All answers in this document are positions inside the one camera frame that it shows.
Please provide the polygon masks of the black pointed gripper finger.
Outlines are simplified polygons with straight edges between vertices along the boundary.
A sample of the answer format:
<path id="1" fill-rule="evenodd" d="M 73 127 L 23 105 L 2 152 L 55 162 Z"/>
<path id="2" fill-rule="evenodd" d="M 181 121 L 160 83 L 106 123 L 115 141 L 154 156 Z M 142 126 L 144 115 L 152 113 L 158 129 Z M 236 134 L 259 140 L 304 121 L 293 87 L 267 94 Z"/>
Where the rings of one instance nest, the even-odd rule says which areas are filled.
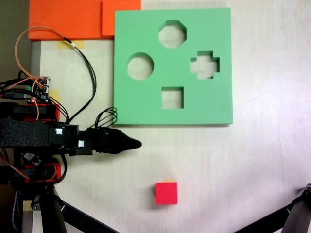
<path id="1" fill-rule="evenodd" d="M 118 129 L 109 129 L 106 135 L 106 152 L 109 154 L 119 154 L 126 150 L 138 149 L 142 146 L 139 140 L 127 136 Z"/>

